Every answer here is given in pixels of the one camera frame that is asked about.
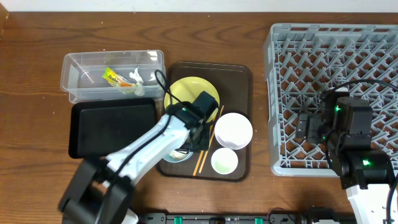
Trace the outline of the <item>white bowl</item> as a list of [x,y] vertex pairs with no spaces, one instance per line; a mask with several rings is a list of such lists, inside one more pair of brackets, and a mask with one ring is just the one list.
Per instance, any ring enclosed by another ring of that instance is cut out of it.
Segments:
[[240,113],[227,113],[215,124],[215,137],[223,147],[239,150],[246,147],[252,140],[251,122]]

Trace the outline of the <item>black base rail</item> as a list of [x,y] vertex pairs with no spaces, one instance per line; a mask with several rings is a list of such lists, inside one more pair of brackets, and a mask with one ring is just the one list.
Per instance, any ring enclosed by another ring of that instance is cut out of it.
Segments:
[[354,215],[336,213],[330,208],[312,207],[298,213],[273,208],[266,213],[143,213],[138,224],[356,224]]

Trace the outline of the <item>wooden chopstick right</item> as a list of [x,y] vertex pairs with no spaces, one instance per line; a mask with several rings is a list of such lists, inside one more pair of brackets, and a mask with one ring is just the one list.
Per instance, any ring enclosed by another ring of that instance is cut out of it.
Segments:
[[[218,118],[221,117],[223,110],[224,110],[224,105],[221,106],[221,109],[219,110]],[[202,172],[202,170],[203,170],[203,166],[205,165],[207,155],[208,155],[208,153],[209,153],[209,151],[210,151],[210,147],[211,147],[211,144],[212,144],[212,142],[213,142],[213,138],[214,138],[214,135],[215,135],[215,134],[214,134],[214,125],[215,125],[215,122],[216,122],[216,121],[215,121],[215,118],[214,118],[213,124],[210,126],[209,147],[208,147],[208,150],[205,152],[205,154],[204,154],[204,156],[203,156],[203,159],[201,160],[200,168],[199,168],[199,171],[198,171],[199,174],[201,174],[201,172]]]

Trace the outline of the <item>rice leftovers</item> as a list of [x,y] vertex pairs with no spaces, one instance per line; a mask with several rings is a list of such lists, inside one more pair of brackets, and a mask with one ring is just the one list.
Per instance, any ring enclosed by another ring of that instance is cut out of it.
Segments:
[[188,156],[188,152],[172,151],[169,156],[174,160],[180,161]]

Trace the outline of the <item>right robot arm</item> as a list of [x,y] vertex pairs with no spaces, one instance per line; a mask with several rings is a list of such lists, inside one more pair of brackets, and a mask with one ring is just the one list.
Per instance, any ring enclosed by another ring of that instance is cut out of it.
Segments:
[[357,223],[397,223],[397,176],[389,156],[371,147],[373,109],[345,88],[325,92],[321,113],[299,113],[296,138],[326,149]]

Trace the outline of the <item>green snack wrapper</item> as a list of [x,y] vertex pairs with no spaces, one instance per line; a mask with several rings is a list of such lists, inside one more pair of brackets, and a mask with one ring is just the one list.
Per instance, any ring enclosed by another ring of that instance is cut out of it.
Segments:
[[111,86],[119,88],[119,91],[124,94],[133,93],[137,87],[135,83],[131,83],[124,77],[120,76],[113,69],[106,67],[102,76]]

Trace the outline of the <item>clear plastic bin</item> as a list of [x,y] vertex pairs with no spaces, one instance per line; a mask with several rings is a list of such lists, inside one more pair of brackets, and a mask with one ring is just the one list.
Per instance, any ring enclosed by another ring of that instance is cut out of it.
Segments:
[[[111,86],[102,76],[105,68],[113,69],[131,83],[136,81],[129,73],[138,67],[144,81],[145,93],[124,94]],[[162,99],[164,91],[160,84],[164,78],[155,71],[165,72],[164,54],[160,50],[127,50],[109,52],[82,52],[67,54],[63,61],[60,88],[69,92],[70,102],[91,100],[118,100],[126,98]]]

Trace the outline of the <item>pale green cup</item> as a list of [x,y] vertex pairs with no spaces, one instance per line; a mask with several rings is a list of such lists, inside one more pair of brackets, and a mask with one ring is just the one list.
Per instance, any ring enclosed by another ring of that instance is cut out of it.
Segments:
[[211,157],[211,166],[221,175],[231,174],[238,166],[238,156],[232,149],[217,149]]

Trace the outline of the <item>grey dishwasher rack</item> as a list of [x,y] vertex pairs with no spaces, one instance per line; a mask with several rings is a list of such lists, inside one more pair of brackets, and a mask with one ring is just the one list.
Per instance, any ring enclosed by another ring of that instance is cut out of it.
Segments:
[[295,137],[299,112],[320,111],[321,93],[348,83],[373,108],[373,148],[397,164],[397,26],[274,24],[264,43],[269,155],[277,176],[334,177],[325,147]]

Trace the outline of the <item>wooden chopstick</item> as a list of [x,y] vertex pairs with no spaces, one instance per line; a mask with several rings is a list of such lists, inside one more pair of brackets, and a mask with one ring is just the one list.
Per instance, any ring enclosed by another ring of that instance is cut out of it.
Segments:
[[[218,118],[221,117],[223,110],[224,110],[224,105],[221,106],[221,109],[219,110]],[[201,174],[201,172],[202,172],[202,170],[203,170],[203,166],[205,165],[207,155],[208,155],[208,153],[209,153],[209,151],[210,151],[210,147],[211,147],[211,144],[212,144],[212,142],[213,142],[213,138],[214,138],[214,135],[215,135],[215,134],[214,134],[214,125],[215,125],[215,122],[216,122],[216,121],[215,121],[215,118],[214,118],[213,124],[210,126],[209,147],[208,147],[208,150],[205,152],[205,154],[204,154],[204,156],[203,156],[203,159],[201,160],[200,168],[199,168],[199,171],[198,171],[199,174]]]
[[198,174],[198,171],[199,171],[199,168],[200,168],[200,164],[201,164],[201,160],[203,159],[203,156],[204,156],[205,152],[206,152],[206,151],[201,151],[201,152],[200,152],[200,155],[199,155],[199,158],[198,158],[198,160],[197,160],[195,169],[194,169],[194,171],[193,171],[193,176],[196,176],[196,175]]

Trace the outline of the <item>yellow plate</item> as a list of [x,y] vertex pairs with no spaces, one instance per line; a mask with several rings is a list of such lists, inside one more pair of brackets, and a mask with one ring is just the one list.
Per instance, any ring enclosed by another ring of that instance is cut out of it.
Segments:
[[206,122],[211,123],[215,118],[218,112],[220,96],[217,89],[208,80],[200,77],[184,77],[171,84],[170,91],[181,102],[187,101],[191,104],[193,104],[201,92],[207,92],[216,100],[218,106],[216,106],[212,114],[207,117]]

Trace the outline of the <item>white tissue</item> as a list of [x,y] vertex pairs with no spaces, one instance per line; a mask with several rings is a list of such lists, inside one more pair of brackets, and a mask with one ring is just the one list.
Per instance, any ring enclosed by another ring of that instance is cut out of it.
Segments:
[[129,77],[136,81],[136,90],[134,91],[134,93],[137,96],[143,96],[145,93],[144,85],[143,85],[144,81],[143,81],[142,77],[139,75],[138,67],[135,68],[133,72],[129,73]]

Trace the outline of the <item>black waste tray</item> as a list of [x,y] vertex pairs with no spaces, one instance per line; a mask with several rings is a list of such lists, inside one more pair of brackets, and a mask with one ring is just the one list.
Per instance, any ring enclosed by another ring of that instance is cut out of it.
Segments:
[[72,159],[106,156],[130,145],[155,124],[151,98],[77,103],[71,110],[68,154]]

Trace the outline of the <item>dark brown serving tray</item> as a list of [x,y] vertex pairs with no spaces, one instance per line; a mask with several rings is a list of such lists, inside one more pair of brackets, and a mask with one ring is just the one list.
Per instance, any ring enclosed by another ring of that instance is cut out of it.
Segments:
[[[222,115],[226,113],[240,113],[252,118],[252,73],[250,69],[242,65],[223,65],[198,62],[176,62],[167,71],[170,83],[184,77],[200,77],[208,80],[217,89],[220,96],[219,106],[224,105]],[[200,152],[193,153],[192,157],[179,163],[170,163],[161,160],[156,168],[160,174],[166,177],[179,177],[188,179],[220,180],[227,182],[240,182],[244,180],[250,171],[251,146],[236,150],[238,166],[234,172],[221,175],[213,170],[211,157],[221,148],[214,136],[210,151],[201,174],[193,176]]]

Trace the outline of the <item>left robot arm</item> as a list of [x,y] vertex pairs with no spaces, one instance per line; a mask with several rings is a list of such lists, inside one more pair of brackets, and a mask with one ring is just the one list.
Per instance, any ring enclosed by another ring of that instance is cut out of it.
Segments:
[[159,122],[104,159],[83,159],[58,209],[73,223],[137,223],[131,210],[136,184],[161,159],[201,135],[218,102],[203,91],[193,102],[169,105]]

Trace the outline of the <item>wooden chopstick left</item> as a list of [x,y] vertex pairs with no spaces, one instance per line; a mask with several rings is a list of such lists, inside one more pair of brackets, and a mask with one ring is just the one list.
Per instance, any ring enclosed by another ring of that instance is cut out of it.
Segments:
[[205,152],[206,152],[206,151],[201,151],[201,152],[200,152],[200,155],[199,155],[199,158],[198,158],[198,160],[197,160],[195,169],[194,169],[194,171],[193,171],[193,176],[196,176],[196,175],[198,174],[198,171],[199,171],[199,168],[200,168],[200,164],[201,164],[201,160],[203,159],[203,156],[204,156]]

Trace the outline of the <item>light blue bowl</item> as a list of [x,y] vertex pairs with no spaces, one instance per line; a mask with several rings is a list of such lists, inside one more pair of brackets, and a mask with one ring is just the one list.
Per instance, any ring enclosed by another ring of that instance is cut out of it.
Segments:
[[174,150],[163,157],[163,160],[170,163],[179,163],[188,160],[193,155],[190,151]]

